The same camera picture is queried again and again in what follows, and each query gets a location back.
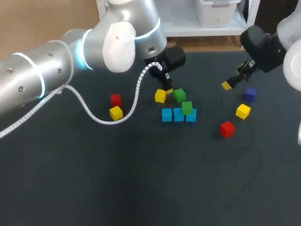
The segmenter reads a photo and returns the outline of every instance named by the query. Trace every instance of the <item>storage bin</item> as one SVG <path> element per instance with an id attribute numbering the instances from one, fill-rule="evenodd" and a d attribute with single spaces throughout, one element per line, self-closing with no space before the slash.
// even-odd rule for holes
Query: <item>storage bin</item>
<path id="1" fill-rule="evenodd" d="M 197 0 L 198 19 L 202 27 L 227 27 L 241 0 Z"/>

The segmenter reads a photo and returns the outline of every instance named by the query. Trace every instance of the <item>white coiled cable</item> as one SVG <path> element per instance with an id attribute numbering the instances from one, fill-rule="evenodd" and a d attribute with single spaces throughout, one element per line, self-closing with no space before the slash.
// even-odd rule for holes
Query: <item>white coiled cable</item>
<path id="1" fill-rule="evenodd" d="M 3 138 L 4 136 L 6 136 L 7 134 L 11 133 L 12 131 L 14 131 L 15 129 L 17 129 L 19 126 L 21 126 L 24 122 L 26 122 L 29 118 L 31 118 L 45 103 L 47 103 L 55 94 L 60 93 L 61 90 L 63 88 L 67 88 L 69 90 L 71 90 L 76 97 L 79 99 L 80 103 L 82 104 L 82 106 L 84 107 L 84 109 L 86 110 L 86 112 L 88 113 L 88 115 L 95 121 L 98 122 L 100 124 L 104 124 L 104 125 L 116 125 L 119 123 L 122 123 L 124 121 L 126 121 L 129 117 L 131 117 L 131 115 L 133 114 L 136 106 L 137 106 L 137 102 L 138 102 L 138 97 L 139 97 L 139 90 L 140 90 L 140 84 L 142 81 L 142 78 L 144 77 L 145 73 L 153 66 L 156 66 L 160 71 L 162 71 L 162 66 L 158 63 L 158 62 L 153 62 L 148 64 L 143 71 L 141 72 L 139 78 L 138 78 L 138 82 L 136 85 L 136 91 L 135 91 L 135 97 L 134 97 L 134 102 L 133 102 L 133 106 L 130 110 L 130 112 L 127 114 L 126 117 L 124 117 L 121 120 L 118 121 L 102 121 L 98 118 L 96 118 L 91 111 L 89 110 L 89 108 L 87 107 L 84 99 L 81 97 L 81 95 L 78 93 L 78 91 L 73 88 L 70 85 L 63 85 L 55 90 L 53 90 L 48 96 L 46 96 L 43 100 L 41 100 L 33 109 L 31 109 L 25 116 L 23 116 L 21 119 L 19 119 L 18 121 L 16 121 L 15 123 L 13 123 L 12 125 L 10 125 L 9 127 L 7 127 L 5 130 L 0 132 L 0 139 Z"/>
<path id="2" fill-rule="evenodd" d="M 137 102 L 138 102 L 138 97 L 139 97 L 139 89 L 140 89 L 140 84 L 141 84 L 141 81 L 142 81 L 142 78 L 144 77 L 145 73 L 153 66 L 156 66 L 160 71 L 162 71 L 162 66 L 158 63 L 158 62 L 153 62 L 153 63 L 150 63 L 148 64 L 144 70 L 141 72 L 139 78 L 138 78 L 138 82 L 137 82 L 137 85 L 136 85 L 136 93 L 135 93 L 135 97 L 134 97 L 134 102 L 133 102 L 133 105 L 132 105 L 132 108 L 130 110 L 130 112 L 126 115 L 126 117 L 118 120 L 118 121 L 103 121 L 103 120 L 100 120 L 98 118 L 96 118 L 92 112 L 89 110 L 89 108 L 87 107 L 84 99 L 81 97 L 81 95 L 78 93 L 78 91 L 73 88 L 72 86 L 70 85 L 67 85 L 65 88 L 71 90 L 75 95 L 76 97 L 79 99 L 81 105 L 83 105 L 84 109 L 86 110 L 86 112 L 88 113 L 88 115 L 97 123 L 100 123 L 100 124 L 103 124 L 103 125 L 116 125 L 116 124 L 119 124 L 119 123 L 122 123 L 124 121 L 126 121 L 129 117 L 132 116 L 132 114 L 134 113 L 134 110 L 137 106 Z"/>
<path id="3" fill-rule="evenodd" d="M 5 130 L 0 132 L 0 139 L 6 136 L 7 134 L 11 133 L 15 129 L 17 129 L 19 126 L 21 126 L 24 122 L 29 120 L 45 103 L 47 103 L 55 94 L 60 92 L 62 90 L 62 86 L 53 90 L 47 97 L 42 99 L 33 109 L 31 109 L 26 115 L 24 115 L 21 119 L 16 121 L 14 124 L 11 124 L 9 127 L 7 127 Z"/>

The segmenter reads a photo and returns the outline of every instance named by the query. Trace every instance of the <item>red cube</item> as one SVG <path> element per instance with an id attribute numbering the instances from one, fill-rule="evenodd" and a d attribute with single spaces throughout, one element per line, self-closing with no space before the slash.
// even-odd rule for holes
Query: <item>red cube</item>
<path id="1" fill-rule="evenodd" d="M 119 93 L 111 95 L 111 104 L 112 107 L 121 107 L 121 97 Z"/>
<path id="2" fill-rule="evenodd" d="M 225 122 L 221 125 L 220 133 L 224 138 L 231 137 L 235 132 L 235 127 L 231 122 Z"/>

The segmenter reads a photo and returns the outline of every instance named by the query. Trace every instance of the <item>blue cube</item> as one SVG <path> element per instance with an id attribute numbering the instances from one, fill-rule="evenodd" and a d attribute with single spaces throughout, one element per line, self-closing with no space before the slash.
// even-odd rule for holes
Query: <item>blue cube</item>
<path id="1" fill-rule="evenodd" d="M 181 108 L 174 108 L 174 121 L 184 121 L 184 115 Z"/>
<path id="2" fill-rule="evenodd" d="M 197 110 L 192 109 L 192 114 L 186 116 L 186 121 L 196 122 L 197 121 Z"/>
<path id="3" fill-rule="evenodd" d="M 245 94 L 245 100 L 249 101 L 249 102 L 253 102 L 256 96 L 257 90 L 252 89 L 252 88 L 248 88 L 246 90 L 246 94 Z"/>
<path id="4" fill-rule="evenodd" d="M 173 121 L 173 112 L 171 108 L 162 109 L 162 121 Z"/>

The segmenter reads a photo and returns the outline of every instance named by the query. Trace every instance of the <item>dark gray table surface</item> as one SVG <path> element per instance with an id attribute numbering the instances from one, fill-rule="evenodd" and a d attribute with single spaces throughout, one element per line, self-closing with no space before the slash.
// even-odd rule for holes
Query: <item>dark gray table surface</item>
<path id="1" fill-rule="evenodd" d="M 134 115 L 117 126 L 91 120 L 68 90 L 0 140 L 1 226 L 299 226 L 301 93 L 282 67 L 224 91 L 244 52 L 189 53 L 171 73 L 197 109 L 197 123 L 162 123 L 160 84 L 143 80 Z M 126 113 L 144 64 L 125 74 L 87 72 L 72 85 L 110 120 L 109 95 Z M 246 120 L 235 116 L 258 89 Z M 165 106 L 178 106 L 168 100 Z M 0 129 L 32 105 L 0 119 Z M 223 139 L 221 123 L 235 135 Z"/>

